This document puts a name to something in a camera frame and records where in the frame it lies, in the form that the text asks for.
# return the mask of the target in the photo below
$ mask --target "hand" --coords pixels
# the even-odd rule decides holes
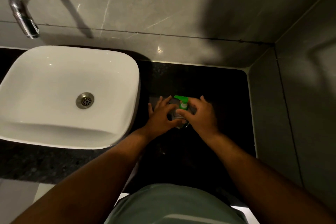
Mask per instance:
[[[165,100],[160,97],[159,101],[156,103],[154,111],[151,103],[148,103],[149,120],[143,129],[145,130],[146,136],[149,140],[153,140],[155,137],[161,136],[171,128],[182,125],[183,119],[167,119],[168,112],[179,107],[175,104],[169,104],[170,100],[171,96]]]
[[[188,104],[196,108],[197,111],[194,115],[183,109],[177,109],[176,113],[187,119],[204,141],[219,133],[215,111],[211,103],[201,96],[201,99],[188,98]]]

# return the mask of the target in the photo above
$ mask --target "sink basin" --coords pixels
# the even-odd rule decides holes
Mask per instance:
[[[130,130],[139,94],[138,65],[124,53],[33,48],[14,62],[0,84],[0,138],[61,148],[106,148]]]

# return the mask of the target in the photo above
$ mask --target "green shirt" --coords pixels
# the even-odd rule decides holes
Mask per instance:
[[[246,224],[247,221],[242,212],[205,191],[174,184],[152,184],[121,199],[108,223]]]

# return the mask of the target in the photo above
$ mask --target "forearm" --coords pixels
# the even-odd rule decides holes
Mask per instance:
[[[53,187],[13,224],[103,223],[148,141],[143,130],[133,132]]]
[[[260,223],[335,223],[308,193],[238,147],[225,135],[207,140]]]

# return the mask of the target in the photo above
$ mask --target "green pump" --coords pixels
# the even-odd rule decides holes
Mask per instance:
[[[174,98],[177,98],[178,100],[181,100],[182,103],[180,103],[180,109],[183,109],[183,110],[188,109],[188,97],[174,96]]]

